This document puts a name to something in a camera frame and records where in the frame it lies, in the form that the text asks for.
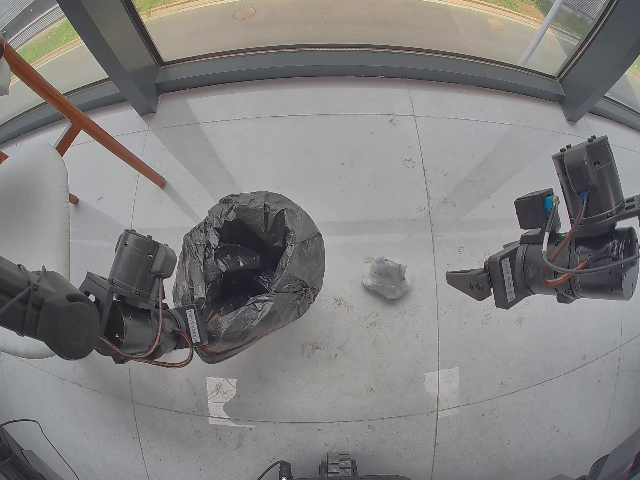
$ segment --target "trash can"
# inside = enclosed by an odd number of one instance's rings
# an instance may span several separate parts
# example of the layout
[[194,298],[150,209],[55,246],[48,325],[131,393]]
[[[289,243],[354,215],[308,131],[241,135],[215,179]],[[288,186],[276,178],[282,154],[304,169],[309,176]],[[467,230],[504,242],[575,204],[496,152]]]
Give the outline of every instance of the trash can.
[[182,241],[173,302],[195,304],[218,363],[300,318],[322,289],[324,241],[311,217],[283,195],[229,195]]

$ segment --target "tiled floor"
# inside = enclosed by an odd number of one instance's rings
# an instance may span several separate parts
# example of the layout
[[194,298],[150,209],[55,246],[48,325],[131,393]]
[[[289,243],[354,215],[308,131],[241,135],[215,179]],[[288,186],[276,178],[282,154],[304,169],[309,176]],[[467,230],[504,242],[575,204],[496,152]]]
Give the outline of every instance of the tiled floor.
[[[220,197],[252,190],[307,210],[326,275],[304,317],[217,365],[0,356],[0,417],[39,419],[82,478],[251,480],[277,459],[316,476],[327,451],[345,450],[361,474],[548,480],[587,473],[640,426],[637,296],[504,311],[444,278],[517,239],[517,196],[560,193],[550,156],[567,143],[608,134],[625,193],[640,192],[640,134],[594,116],[570,124],[513,94],[379,79],[219,86],[165,95],[154,116],[119,105],[94,117],[168,183],[76,140],[73,283],[108,272],[124,228],[180,250]],[[362,286],[380,254],[413,272],[397,301]],[[71,478],[36,429],[13,430]]]

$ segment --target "manhole cover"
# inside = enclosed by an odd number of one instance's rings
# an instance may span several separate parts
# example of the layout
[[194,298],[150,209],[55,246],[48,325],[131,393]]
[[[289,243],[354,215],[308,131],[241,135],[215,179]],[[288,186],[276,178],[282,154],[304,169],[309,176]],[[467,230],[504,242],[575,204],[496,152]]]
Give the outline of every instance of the manhole cover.
[[500,20],[496,20],[496,18],[489,18],[489,25],[491,25],[496,30],[504,32],[504,23],[502,23]]
[[253,7],[242,7],[242,9],[238,9],[234,12],[234,18],[238,21],[244,21],[252,18],[254,14],[255,9]]

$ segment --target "black connector plug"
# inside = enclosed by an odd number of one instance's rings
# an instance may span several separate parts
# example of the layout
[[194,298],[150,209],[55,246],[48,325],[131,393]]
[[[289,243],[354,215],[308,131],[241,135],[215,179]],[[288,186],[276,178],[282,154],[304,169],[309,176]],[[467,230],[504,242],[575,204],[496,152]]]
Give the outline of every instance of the black connector plug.
[[280,463],[280,473],[278,474],[278,478],[280,480],[293,480],[293,475],[291,474],[291,464],[288,462]]

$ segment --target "white label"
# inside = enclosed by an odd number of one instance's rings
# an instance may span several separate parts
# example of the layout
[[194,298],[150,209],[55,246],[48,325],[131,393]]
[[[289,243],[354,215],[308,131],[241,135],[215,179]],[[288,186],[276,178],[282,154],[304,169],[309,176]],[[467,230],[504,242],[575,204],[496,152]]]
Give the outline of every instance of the white label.
[[505,258],[501,261],[502,273],[504,274],[504,287],[507,290],[507,302],[511,302],[516,298],[516,294],[513,292],[513,279],[511,278],[511,263],[509,258]]
[[200,343],[200,333],[198,332],[198,325],[196,324],[196,311],[194,309],[187,309],[187,322],[189,323],[191,342]]

